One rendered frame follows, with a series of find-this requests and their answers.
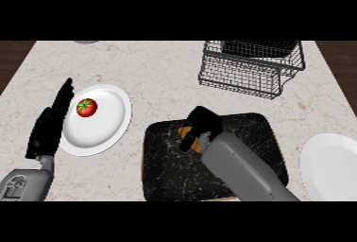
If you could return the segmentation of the empty white plate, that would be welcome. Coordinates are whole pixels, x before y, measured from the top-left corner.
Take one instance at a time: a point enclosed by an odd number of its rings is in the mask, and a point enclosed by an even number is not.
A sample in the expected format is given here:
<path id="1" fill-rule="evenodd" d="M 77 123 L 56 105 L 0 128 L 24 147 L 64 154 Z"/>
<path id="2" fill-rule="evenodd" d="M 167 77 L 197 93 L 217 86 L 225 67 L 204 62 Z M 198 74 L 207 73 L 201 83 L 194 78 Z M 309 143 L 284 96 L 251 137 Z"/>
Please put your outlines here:
<path id="1" fill-rule="evenodd" d="M 357 201 L 357 141 L 337 133 L 315 135 L 300 154 L 300 172 L 315 201 Z"/>

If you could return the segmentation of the brown croissant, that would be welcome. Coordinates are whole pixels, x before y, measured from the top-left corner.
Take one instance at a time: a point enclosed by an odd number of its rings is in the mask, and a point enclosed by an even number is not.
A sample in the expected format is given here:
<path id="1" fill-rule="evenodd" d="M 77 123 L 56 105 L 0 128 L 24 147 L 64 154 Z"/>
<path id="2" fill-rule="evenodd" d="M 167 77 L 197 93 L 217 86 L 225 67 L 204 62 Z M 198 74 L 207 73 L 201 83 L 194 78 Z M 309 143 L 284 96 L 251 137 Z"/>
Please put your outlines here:
<path id="1" fill-rule="evenodd" d="M 188 135 L 188 132 L 192 130 L 192 127 L 182 127 L 179 128 L 179 136 L 182 139 L 185 139 L 186 135 Z M 203 150 L 201 150 L 201 145 L 198 143 L 198 138 L 195 138 L 195 141 L 192 143 L 192 150 L 197 152 L 197 153 L 203 153 Z"/>

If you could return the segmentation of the red tomato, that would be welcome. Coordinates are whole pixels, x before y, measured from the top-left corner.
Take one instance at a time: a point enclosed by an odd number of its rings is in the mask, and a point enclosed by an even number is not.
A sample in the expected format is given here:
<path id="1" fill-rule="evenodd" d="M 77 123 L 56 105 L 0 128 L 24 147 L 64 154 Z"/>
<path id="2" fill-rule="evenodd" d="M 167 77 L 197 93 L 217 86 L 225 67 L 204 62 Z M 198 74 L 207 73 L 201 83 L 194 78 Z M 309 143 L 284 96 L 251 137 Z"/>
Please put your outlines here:
<path id="1" fill-rule="evenodd" d="M 98 110 L 98 103 L 92 98 L 85 98 L 77 104 L 77 114 L 82 117 L 90 117 Z"/>

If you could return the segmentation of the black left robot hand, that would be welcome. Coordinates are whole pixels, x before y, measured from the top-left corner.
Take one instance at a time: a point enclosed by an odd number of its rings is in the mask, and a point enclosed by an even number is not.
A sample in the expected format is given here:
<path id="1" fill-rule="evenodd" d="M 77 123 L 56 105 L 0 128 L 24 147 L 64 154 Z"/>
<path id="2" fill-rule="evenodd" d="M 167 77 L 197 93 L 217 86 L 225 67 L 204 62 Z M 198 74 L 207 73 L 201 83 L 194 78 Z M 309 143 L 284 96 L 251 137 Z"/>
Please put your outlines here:
<path id="1" fill-rule="evenodd" d="M 45 108 L 39 116 L 30 135 L 25 152 L 27 159 L 36 159 L 43 155 L 55 156 L 62 139 L 64 119 L 73 97 L 73 78 L 68 78 L 58 92 L 54 105 Z"/>

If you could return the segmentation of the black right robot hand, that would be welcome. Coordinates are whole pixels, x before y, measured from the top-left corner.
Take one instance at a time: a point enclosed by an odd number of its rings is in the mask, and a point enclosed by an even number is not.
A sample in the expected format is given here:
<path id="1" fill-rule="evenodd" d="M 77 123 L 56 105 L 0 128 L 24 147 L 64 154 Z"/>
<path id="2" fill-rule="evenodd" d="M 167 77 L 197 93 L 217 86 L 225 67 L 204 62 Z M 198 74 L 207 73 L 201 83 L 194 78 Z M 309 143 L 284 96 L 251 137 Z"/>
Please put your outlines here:
<path id="1" fill-rule="evenodd" d="M 197 106 L 179 129 L 179 135 L 183 139 L 180 150 L 188 152 L 201 135 L 208 133 L 208 141 L 213 142 L 223 132 L 222 118 L 204 106 Z"/>

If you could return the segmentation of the white plate with tomato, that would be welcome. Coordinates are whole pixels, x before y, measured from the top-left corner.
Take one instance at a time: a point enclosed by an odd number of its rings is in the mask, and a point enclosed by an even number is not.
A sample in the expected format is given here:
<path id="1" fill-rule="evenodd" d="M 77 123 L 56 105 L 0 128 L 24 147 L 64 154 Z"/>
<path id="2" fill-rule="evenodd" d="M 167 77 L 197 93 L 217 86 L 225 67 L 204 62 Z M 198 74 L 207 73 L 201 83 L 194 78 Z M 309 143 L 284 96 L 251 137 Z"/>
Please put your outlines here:
<path id="1" fill-rule="evenodd" d="M 90 117 L 77 113 L 85 99 L 93 99 L 98 109 Z M 99 84 L 76 94 L 67 117 L 61 148 L 74 156 L 92 156 L 111 148 L 124 135 L 133 116 L 132 100 L 111 84 Z"/>

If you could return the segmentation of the black marbled tray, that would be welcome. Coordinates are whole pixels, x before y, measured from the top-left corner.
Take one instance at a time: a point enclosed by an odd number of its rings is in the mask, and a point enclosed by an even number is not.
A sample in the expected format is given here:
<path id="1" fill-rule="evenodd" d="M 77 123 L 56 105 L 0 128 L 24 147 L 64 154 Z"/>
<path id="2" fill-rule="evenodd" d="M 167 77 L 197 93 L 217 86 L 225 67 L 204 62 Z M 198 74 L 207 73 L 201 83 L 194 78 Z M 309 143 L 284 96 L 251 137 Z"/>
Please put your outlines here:
<path id="1" fill-rule="evenodd" d="M 149 125 L 144 138 L 142 191 L 149 201 L 201 201 L 235 196 L 210 168 L 226 165 L 238 156 L 244 143 L 267 163 L 284 184 L 290 174 L 273 129 L 266 117 L 239 113 L 220 117 L 223 130 L 233 134 L 228 141 L 216 141 L 203 153 L 182 151 L 179 129 L 182 120 Z"/>

